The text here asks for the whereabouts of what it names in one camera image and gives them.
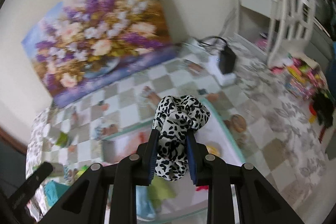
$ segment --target checkered tablecloth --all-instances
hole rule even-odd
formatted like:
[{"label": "checkered tablecloth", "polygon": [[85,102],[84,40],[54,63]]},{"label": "checkered tablecloth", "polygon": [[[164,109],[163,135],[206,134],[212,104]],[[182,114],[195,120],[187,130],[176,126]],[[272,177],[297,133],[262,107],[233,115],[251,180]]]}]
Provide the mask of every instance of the checkered tablecloth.
[{"label": "checkered tablecloth", "polygon": [[[43,112],[33,126],[27,153],[27,176],[32,173],[34,164],[44,160],[60,162],[70,168],[101,162],[100,142],[93,139],[99,119],[104,117],[106,122],[117,125],[119,131],[151,120],[156,106],[141,99],[140,93],[145,86],[151,87],[160,97],[185,94],[199,97],[198,90],[205,89],[208,94],[219,94],[219,100],[213,105],[223,120],[230,119],[232,114],[245,118],[245,141],[238,141],[241,136],[236,132],[232,134],[246,161],[253,163],[292,207],[297,207],[320,181],[325,170],[324,155],[300,109],[280,99],[283,94],[276,96],[269,92],[276,87],[265,66],[242,45],[234,41],[230,45],[238,55],[236,85],[222,88],[207,72],[193,76],[183,66],[183,60],[206,68],[208,54],[195,46],[184,46],[173,60],[97,90],[63,109],[52,109],[48,119],[73,139],[68,148],[51,146],[41,137],[47,120],[47,112]],[[109,105],[106,110],[101,107],[104,104]],[[78,111],[79,126],[70,130],[73,105]],[[294,124],[293,118],[299,119],[300,124]],[[37,191],[36,198],[42,212],[46,213],[42,188]]]}]

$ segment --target scrunchie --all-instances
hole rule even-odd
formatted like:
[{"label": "scrunchie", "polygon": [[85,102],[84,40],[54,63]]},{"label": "scrunchie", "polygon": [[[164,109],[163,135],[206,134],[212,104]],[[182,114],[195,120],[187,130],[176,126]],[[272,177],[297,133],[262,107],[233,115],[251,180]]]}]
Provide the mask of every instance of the scrunchie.
[{"label": "scrunchie", "polygon": [[208,109],[194,96],[166,96],[160,101],[153,129],[160,131],[155,174],[166,180],[178,180],[188,170],[185,151],[187,130],[196,132],[210,116]]}]

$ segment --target metal screw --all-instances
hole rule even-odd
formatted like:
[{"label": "metal screw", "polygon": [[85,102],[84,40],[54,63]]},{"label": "metal screw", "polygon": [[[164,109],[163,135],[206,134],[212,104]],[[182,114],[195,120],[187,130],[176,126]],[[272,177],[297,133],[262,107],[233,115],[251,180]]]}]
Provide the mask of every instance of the metal screw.
[{"label": "metal screw", "polygon": [[97,171],[97,170],[100,169],[100,164],[95,163],[95,164],[91,165],[90,168],[91,168],[92,171]]},{"label": "metal screw", "polygon": [[140,156],[138,154],[132,154],[129,156],[130,160],[138,160],[140,158]]},{"label": "metal screw", "polygon": [[252,170],[254,168],[254,166],[253,166],[253,164],[247,162],[247,163],[244,164],[244,168],[246,170]]},{"label": "metal screw", "polygon": [[215,160],[215,156],[213,155],[213,154],[207,154],[206,156],[205,156],[205,159],[206,160],[209,160],[209,161],[213,161],[213,160]]}]

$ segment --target checkered pattern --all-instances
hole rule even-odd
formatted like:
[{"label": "checkered pattern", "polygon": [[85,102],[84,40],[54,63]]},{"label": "checkered pattern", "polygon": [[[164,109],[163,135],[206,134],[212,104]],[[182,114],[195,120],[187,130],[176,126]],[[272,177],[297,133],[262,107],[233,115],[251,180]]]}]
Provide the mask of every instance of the checkered pattern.
[{"label": "checkered pattern", "polygon": [[[116,124],[119,131],[151,120],[155,106],[147,104],[140,97],[145,86],[151,87],[160,97],[185,94],[200,97],[198,90],[205,89],[207,93],[219,94],[219,100],[213,105],[223,120],[230,119],[232,114],[240,114],[245,118],[246,140],[239,146],[246,162],[253,163],[279,192],[283,191],[296,178],[282,153],[281,141],[263,117],[262,105],[249,99],[237,85],[222,88],[207,72],[201,76],[189,73],[182,64],[184,59],[203,67],[207,67],[208,62],[207,53],[201,49],[191,52],[190,49],[183,47],[178,58],[106,86],[60,109],[52,117],[53,124],[68,132],[73,138],[72,145],[70,148],[58,149],[53,146],[46,149],[44,159],[69,164],[73,168],[101,161],[99,142],[93,140],[93,131],[99,118],[104,117],[106,122]],[[108,107],[103,110],[101,106],[105,104]],[[70,107],[73,105],[78,110],[79,126],[70,130]],[[234,138],[239,137],[232,129],[231,132]]]}]

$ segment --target floral painting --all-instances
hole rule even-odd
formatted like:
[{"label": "floral painting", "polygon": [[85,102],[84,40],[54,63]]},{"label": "floral painting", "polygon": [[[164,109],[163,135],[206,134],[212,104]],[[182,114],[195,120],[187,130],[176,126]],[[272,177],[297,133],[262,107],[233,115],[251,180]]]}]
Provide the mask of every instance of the floral painting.
[{"label": "floral painting", "polygon": [[22,45],[59,107],[175,57],[159,0],[64,0]]}]

